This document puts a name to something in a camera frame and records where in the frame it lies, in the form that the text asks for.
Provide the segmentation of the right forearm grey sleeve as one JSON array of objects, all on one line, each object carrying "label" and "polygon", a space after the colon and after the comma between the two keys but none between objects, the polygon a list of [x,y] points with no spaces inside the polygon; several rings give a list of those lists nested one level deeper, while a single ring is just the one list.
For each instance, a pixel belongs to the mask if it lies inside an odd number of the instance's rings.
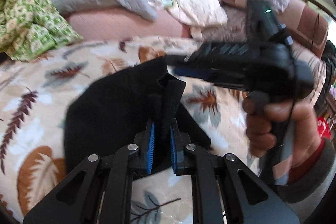
[{"label": "right forearm grey sleeve", "polygon": [[290,171],[279,196],[295,212],[300,223],[335,223],[335,151],[322,139],[317,151]]}]

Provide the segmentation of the person's right hand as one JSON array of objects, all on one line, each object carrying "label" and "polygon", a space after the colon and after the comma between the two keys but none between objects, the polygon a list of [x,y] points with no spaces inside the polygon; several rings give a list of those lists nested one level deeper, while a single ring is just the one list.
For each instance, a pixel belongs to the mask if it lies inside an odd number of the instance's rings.
[{"label": "person's right hand", "polygon": [[295,122],[293,159],[291,166],[297,168],[318,150],[322,140],[318,133],[317,117],[313,107],[306,102],[292,105],[291,101],[271,103],[258,114],[252,99],[243,101],[247,113],[246,135],[250,141],[250,153],[262,157],[273,148],[277,139],[270,133],[272,122],[282,123],[288,118]]}]

